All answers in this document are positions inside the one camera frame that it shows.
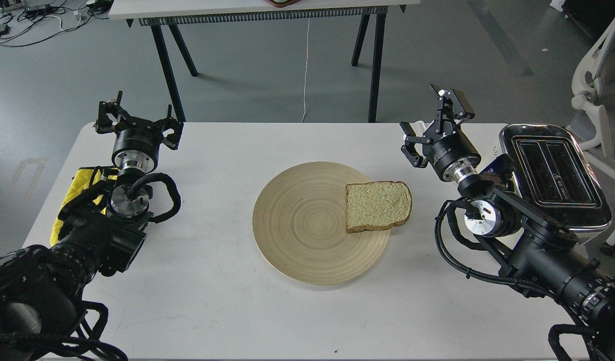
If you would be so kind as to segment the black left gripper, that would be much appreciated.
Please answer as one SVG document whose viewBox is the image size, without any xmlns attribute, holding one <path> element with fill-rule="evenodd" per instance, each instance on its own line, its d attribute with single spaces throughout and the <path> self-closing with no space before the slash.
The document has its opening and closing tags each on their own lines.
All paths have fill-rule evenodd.
<svg viewBox="0 0 615 361">
<path fill-rule="evenodd" d="M 160 145 L 178 150 L 184 122 L 173 117 L 173 105 L 168 105 L 166 116 L 157 121 L 131 120 L 121 107 L 123 91 L 118 91 L 112 100 L 100 101 L 96 133 L 115 133 L 112 163 L 118 169 L 133 167 L 139 170 L 154 170 L 158 164 Z"/>
</svg>

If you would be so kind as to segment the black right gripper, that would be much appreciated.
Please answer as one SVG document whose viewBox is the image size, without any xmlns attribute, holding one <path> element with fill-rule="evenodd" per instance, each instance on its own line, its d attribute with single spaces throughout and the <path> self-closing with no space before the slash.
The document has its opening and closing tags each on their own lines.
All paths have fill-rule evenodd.
<svg viewBox="0 0 615 361">
<path fill-rule="evenodd" d="M 443 182 L 461 182 L 476 174 L 482 157 L 461 130 L 464 121 L 475 118 L 475 110 L 459 90 L 431 84 L 437 96 L 434 121 L 401 121 L 404 132 L 402 153 L 413 167 L 433 167 Z"/>
</svg>

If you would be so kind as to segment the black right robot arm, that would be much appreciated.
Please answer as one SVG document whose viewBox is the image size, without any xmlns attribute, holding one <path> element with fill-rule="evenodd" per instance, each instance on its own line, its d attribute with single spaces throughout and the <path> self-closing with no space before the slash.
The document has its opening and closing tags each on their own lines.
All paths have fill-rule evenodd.
<svg viewBox="0 0 615 361">
<path fill-rule="evenodd" d="M 615 360 L 615 277 L 576 252 L 590 228 L 571 219 L 603 211 L 605 199 L 573 136 L 550 125 L 505 126 L 501 150 L 479 171 L 482 157 L 461 128 L 475 116 L 470 103 L 460 91 L 430 89 L 435 117 L 422 135 L 401 122 L 401 150 L 414 167 L 431 165 L 457 185 L 459 198 L 445 201 L 434 219 L 442 258 L 467 279 L 564 308 L 572 324 L 548 333 L 556 359 L 571 359 L 560 336 L 578 334 L 589 359 Z"/>
</svg>

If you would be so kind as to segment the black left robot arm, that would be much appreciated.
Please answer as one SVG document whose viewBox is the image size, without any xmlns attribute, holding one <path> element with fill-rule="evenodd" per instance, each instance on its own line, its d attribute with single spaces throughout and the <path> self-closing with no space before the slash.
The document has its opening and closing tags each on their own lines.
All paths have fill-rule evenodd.
<svg viewBox="0 0 615 361">
<path fill-rule="evenodd" d="M 160 146 L 177 150 L 184 122 L 172 115 L 150 121 L 115 101 L 101 101 L 97 133 L 113 133 L 112 166 L 94 167 L 89 185 L 57 215 L 51 247 L 30 245 L 0 257 L 0 360 L 66 358 L 127 360 L 101 341 L 108 308 L 85 301 L 97 274 L 128 270 L 144 244 L 145 228 L 174 217 L 181 195 L 168 174 L 157 173 Z"/>
</svg>

